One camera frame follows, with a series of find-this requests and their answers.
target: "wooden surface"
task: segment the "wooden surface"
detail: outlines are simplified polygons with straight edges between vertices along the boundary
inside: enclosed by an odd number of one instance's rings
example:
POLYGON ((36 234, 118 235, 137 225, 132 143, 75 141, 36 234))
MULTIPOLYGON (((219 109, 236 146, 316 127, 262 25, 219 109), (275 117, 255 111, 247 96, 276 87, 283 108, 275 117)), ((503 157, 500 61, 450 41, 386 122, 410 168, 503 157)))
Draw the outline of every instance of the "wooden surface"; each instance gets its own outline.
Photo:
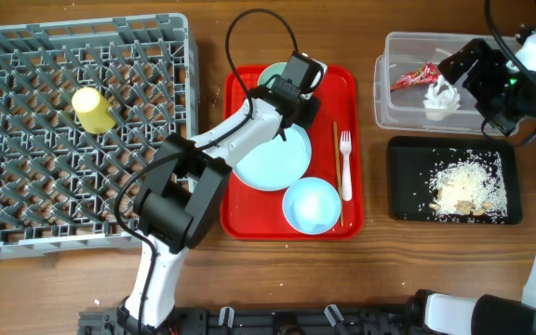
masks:
MULTIPOLYGON (((532 1, 493 3, 504 34, 534 20, 532 1)), ((185 262, 178 305, 403 302, 418 288, 519 299, 536 249, 536 142, 516 154, 524 208, 518 226, 393 221, 387 214, 386 143, 399 134, 426 134, 383 130, 373 117, 373 69, 386 35, 487 34, 483 1, 0 0, 0 25, 181 12, 198 44, 200 126, 208 129, 221 121, 219 89, 229 71, 226 29, 252 7, 281 13, 301 51, 355 76, 362 151, 353 154, 361 154, 363 163, 365 226, 357 237, 339 243, 262 243, 233 240, 217 223, 185 262)), ((231 42, 237 64, 282 61, 291 51, 284 28, 262 15, 243 20, 231 42)), ((129 294, 139 262, 138 249, 0 261, 0 334, 75 334, 78 312, 114 307, 129 294)))

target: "white plastic fork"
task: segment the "white plastic fork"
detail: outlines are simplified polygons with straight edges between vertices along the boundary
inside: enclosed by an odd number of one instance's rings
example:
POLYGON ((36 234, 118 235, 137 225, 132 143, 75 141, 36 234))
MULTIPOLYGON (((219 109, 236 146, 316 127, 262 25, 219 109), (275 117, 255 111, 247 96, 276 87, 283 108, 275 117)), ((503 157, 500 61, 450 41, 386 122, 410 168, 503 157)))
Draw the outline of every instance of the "white plastic fork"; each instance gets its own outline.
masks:
POLYGON ((342 154, 342 200, 349 201, 353 198, 353 186, 351 185, 351 166, 349 163, 349 154, 351 153, 350 131, 342 132, 340 148, 342 154))

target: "red wrapper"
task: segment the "red wrapper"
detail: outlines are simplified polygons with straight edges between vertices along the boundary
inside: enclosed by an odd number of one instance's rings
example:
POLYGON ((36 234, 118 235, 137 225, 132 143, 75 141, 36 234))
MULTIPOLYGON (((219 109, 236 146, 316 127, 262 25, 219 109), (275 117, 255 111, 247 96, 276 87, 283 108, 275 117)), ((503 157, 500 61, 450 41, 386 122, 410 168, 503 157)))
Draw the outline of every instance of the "red wrapper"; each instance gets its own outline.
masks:
POLYGON ((390 87, 390 91, 393 92, 397 89, 413 85, 433 84, 437 81, 439 75, 440 72, 437 70, 436 66, 431 62, 426 62, 425 65, 417 69, 417 71, 401 75, 400 79, 390 87))

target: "crumpled white paper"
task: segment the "crumpled white paper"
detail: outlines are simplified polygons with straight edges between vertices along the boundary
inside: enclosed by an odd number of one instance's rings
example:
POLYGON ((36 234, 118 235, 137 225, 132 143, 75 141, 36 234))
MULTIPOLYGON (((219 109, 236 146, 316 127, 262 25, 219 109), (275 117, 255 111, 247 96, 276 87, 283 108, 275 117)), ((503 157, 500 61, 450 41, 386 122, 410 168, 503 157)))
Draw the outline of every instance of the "crumpled white paper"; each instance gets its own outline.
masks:
MULTIPOLYGON (((458 90, 446 81, 443 75, 440 75, 435 84, 430 84, 427 88, 423 105, 428 109, 457 110, 461 106, 460 101, 461 95, 458 90)), ((426 117, 432 121, 441 121, 446 116, 448 116, 448 113, 426 113, 426 117)))

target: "gray plastic grid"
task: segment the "gray plastic grid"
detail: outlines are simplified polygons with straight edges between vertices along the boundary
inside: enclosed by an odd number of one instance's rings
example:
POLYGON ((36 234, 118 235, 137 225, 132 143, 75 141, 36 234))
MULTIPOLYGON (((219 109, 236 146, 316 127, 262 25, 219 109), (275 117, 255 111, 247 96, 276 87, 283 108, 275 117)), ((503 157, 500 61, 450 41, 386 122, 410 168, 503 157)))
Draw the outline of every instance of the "gray plastic grid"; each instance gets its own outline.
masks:
MULTIPOLYGON (((182 14, 0 27, 0 259, 139 246, 114 197, 169 133, 197 133, 195 68, 182 14), (79 87, 111 102, 114 129, 82 129, 79 87)), ((121 208, 134 227, 131 199, 121 208)))

